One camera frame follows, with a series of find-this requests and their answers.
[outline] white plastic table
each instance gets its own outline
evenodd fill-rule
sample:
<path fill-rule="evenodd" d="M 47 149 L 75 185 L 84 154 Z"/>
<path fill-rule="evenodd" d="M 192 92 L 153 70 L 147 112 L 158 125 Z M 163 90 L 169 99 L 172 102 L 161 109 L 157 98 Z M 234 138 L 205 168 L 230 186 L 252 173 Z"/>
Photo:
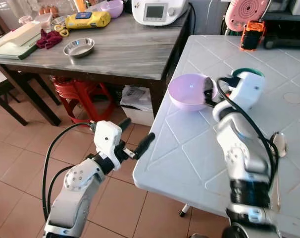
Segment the white plastic table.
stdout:
<path fill-rule="evenodd" d="M 265 90 L 249 115 L 267 137 L 275 131 L 287 137 L 289 150 L 279 166 L 278 225 L 283 236 L 300 237 L 300 50 L 242 52 L 239 45 L 237 36 L 190 36 L 173 78 L 202 73 L 217 79 L 242 67 L 265 75 Z M 156 139 L 133 173 L 137 187 L 226 216 L 229 178 L 211 111 L 181 111 L 165 94 L 151 128 Z"/>

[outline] display screen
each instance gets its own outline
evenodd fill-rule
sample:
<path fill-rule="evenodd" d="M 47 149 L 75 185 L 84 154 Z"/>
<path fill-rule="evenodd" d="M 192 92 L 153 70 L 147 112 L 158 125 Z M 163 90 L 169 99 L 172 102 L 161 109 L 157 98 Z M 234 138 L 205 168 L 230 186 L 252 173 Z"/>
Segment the display screen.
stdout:
<path fill-rule="evenodd" d="M 146 17 L 162 18 L 164 6 L 148 6 Z"/>

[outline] yellow package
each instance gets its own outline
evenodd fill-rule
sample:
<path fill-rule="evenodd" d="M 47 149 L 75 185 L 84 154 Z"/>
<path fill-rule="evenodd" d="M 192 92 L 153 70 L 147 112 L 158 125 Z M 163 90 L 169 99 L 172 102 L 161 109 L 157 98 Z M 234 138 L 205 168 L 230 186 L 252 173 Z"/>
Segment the yellow package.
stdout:
<path fill-rule="evenodd" d="M 65 25 L 67 29 L 104 27 L 110 22 L 111 19 L 111 16 L 107 11 L 93 11 L 92 15 L 87 19 L 76 19 L 76 15 L 81 13 L 84 14 L 84 12 L 80 12 L 77 14 L 67 16 L 65 20 Z"/>

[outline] purple bowl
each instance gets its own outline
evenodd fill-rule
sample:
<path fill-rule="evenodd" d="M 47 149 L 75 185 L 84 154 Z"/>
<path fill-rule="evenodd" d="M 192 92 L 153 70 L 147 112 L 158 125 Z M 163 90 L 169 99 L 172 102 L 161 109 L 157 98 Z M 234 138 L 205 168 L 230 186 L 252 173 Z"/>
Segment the purple bowl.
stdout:
<path fill-rule="evenodd" d="M 122 0 L 106 1 L 100 8 L 102 11 L 108 11 L 111 18 L 117 18 L 124 9 L 124 2 Z"/>
<path fill-rule="evenodd" d="M 168 92 L 170 99 L 178 108 L 193 112 L 206 107 L 204 96 L 204 82 L 208 76 L 203 74 L 183 74 L 173 79 Z M 217 94 L 217 86 L 214 80 L 213 98 Z"/>

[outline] red cloth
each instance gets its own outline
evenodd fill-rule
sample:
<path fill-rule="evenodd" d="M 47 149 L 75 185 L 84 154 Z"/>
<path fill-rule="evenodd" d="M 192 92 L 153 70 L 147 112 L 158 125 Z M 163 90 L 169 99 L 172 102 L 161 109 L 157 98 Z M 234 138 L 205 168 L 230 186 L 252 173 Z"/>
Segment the red cloth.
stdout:
<path fill-rule="evenodd" d="M 45 32 L 41 29 L 41 39 L 37 41 L 37 46 L 39 48 L 46 48 L 50 49 L 51 47 L 55 46 L 56 44 L 62 41 L 63 37 L 60 36 L 60 33 L 57 31 L 50 31 L 49 33 Z"/>

